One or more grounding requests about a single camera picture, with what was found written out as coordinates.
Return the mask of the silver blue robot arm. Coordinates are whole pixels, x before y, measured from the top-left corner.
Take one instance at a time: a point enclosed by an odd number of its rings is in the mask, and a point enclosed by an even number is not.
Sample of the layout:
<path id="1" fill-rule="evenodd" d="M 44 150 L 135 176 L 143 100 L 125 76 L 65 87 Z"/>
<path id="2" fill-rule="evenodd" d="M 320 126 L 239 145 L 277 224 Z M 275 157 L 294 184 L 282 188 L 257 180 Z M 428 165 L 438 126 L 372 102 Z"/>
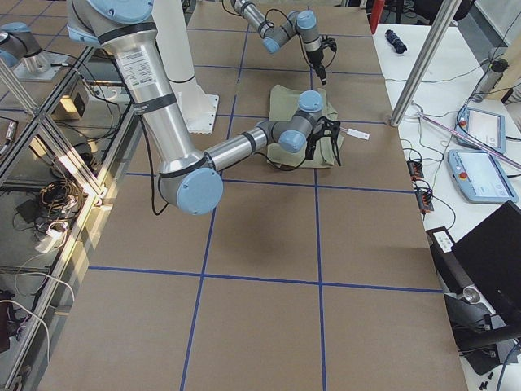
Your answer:
<path id="1" fill-rule="evenodd" d="M 70 1 L 72 40 L 110 53 L 151 132 L 160 155 L 152 183 L 169 204 L 191 215 L 216 208 L 223 194 L 220 172 L 276 143 L 285 152 L 312 159 L 317 142 L 336 147 L 339 123 L 324 114 L 314 90 L 302 93 L 288 121 L 262 121 L 253 129 L 204 151 L 192 143 L 187 122 L 210 112 L 212 101 L 195 80 L 182 6 L 176 1 Z"/>
<path id="2" fill-rule="evenodd" d="M 337 44 L 333 37 L 320 34 L 313 11 L 285 14 L 272 8 L 263 13 L 252 1 L 230 1 L 230 5 L 256 30 L 270 54 L 278 52 L 293 37 L 298 37 L 306 62 L 322 85 L 326 84 L 326 69 L 335 58 Z"/>

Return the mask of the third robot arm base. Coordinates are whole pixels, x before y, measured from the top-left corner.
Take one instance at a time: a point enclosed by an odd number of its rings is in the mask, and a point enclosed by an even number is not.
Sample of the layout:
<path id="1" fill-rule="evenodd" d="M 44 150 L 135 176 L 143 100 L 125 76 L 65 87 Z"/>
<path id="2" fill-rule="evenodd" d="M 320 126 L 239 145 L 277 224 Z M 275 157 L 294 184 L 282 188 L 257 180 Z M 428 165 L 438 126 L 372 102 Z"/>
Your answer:
<path id="1" fill-rule="evenodd" d="M 1 26 L 1 61 L 12 80 L 51 82 L 61 69 L 69 68 L 68 59 L 69 55 L 44 51 L 23 22 Z"/>

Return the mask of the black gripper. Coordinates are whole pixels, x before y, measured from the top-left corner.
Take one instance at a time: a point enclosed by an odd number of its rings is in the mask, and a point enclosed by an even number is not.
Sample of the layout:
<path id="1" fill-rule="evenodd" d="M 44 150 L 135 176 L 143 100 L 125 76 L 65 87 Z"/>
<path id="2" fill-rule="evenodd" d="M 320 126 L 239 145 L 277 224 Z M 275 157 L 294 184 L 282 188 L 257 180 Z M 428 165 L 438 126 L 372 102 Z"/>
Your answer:
<path id="1" fill-rule="evenodd" d="M 337 51 L 337 44 L 333 37 L 327 35 L 319 35 L 314 41 L 305 43 L 305 54 L 311 68 L 319 78 L 320 82 L 326 84 L 326 68 L 322 61 L 324 60 L 325 49 L 330 49 L 334 54 Z"/>
<path id="2" fill-rule="evenodd" d="M 321 117 L 317 129 L 307 139 L 305 159 L 313 160 L 315 151 L 319 150 L 323 163 L 333 165 L 334 161 L 341 166 L 339 154 L 340 122 Z"/>

